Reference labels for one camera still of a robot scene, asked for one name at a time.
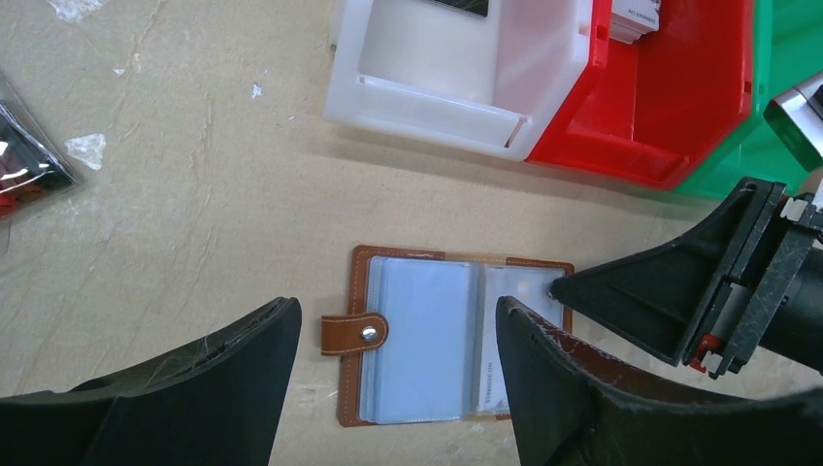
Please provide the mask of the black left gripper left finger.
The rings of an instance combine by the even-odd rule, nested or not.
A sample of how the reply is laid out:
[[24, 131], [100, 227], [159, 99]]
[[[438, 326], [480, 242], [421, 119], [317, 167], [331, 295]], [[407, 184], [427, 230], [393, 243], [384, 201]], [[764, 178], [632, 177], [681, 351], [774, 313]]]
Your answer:
[[265, 465], [302, 326], [279, 297], [138, 365], [1, 401], [5, 465]]

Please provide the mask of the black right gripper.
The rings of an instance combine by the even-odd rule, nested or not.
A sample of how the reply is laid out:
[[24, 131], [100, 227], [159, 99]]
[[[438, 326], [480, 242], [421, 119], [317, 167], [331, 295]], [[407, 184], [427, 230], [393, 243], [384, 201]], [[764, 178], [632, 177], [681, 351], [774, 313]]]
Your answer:
[[822, 370], [822, 170], [791, 196], [743, 179], [659, 247], [555, 281], [552, 298], [652, 356], [712, 378], [758, 348]]

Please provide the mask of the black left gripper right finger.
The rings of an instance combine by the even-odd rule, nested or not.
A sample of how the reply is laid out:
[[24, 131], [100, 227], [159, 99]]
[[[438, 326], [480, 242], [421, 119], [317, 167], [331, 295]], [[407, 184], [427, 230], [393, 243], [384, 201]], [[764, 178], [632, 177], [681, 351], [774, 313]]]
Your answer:
[[498, 302], [516, 334], [505, 371], [523, 465], [818, 465], [822, 392], [752, 400], [631, 366]]

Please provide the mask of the brown leather card holder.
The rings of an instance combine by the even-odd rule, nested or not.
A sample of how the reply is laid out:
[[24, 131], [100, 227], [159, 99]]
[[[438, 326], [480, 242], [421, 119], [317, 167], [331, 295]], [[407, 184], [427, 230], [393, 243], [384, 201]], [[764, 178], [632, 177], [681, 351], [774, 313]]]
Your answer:
[[570, 330], [551, 284], [568, 262], [372, 245], [353, 249], [346, 311], [320, 321], [320, 350], [341, 361], [343, 427], [505, 419], [498, 300], [511, 296]]

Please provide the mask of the red plastic bin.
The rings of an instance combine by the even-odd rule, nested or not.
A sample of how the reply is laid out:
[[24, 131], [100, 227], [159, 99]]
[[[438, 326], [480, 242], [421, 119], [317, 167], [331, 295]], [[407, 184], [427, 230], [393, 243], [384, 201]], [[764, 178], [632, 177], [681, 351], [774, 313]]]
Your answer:
[[589, 59], [527, 162], [671, 190], [750, 116], [751, 1], [665, 1], [661, 28], [610, 38], [593, 4]]

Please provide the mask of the white plastic bin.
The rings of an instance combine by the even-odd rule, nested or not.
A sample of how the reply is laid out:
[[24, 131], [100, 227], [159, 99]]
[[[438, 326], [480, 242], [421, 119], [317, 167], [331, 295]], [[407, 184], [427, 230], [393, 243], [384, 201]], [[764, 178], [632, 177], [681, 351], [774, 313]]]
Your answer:
[[525, 160], [589, 59], [596, 1], [490, 1], [486, 18], [432, 1], [343, 1], [325, 116]]

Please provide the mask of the green plastic bin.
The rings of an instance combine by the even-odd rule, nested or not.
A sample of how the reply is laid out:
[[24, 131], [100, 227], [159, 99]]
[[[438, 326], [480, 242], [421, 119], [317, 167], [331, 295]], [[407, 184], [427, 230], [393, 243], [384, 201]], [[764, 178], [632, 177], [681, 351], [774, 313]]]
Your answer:
[[780, 182], [795, 192], [807, 171], [764, 121], [770, 99], [822, 70], [822, 3], [818, 0], [756, 1], [753, 79], [749, 118], [675, 193], [723, 199], [743, 177]]

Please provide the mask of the pack of coloured markers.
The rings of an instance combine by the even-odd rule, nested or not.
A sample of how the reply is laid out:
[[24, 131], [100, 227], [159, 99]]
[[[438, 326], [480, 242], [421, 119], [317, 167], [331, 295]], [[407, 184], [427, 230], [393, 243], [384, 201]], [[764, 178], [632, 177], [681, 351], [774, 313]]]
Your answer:
[[1, 79], [1, 217], [8, 218], [84, 183], [27, 106]]

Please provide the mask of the silver credit card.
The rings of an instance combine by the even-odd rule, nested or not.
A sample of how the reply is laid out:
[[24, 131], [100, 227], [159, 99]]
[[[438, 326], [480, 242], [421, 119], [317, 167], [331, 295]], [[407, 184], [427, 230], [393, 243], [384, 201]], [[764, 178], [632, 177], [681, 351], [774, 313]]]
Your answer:
[[631, 45], [660, 29], [660, 0], [612, 0], [609, 37]]

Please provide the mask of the black credit card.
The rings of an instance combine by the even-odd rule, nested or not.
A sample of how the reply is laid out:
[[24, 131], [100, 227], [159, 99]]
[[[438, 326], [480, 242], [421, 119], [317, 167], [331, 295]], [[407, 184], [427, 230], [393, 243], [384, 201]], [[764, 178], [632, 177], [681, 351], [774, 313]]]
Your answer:
[[489, 13], [489, 0], [431, 0], [432, 2], [475, 17], [486, 18]]

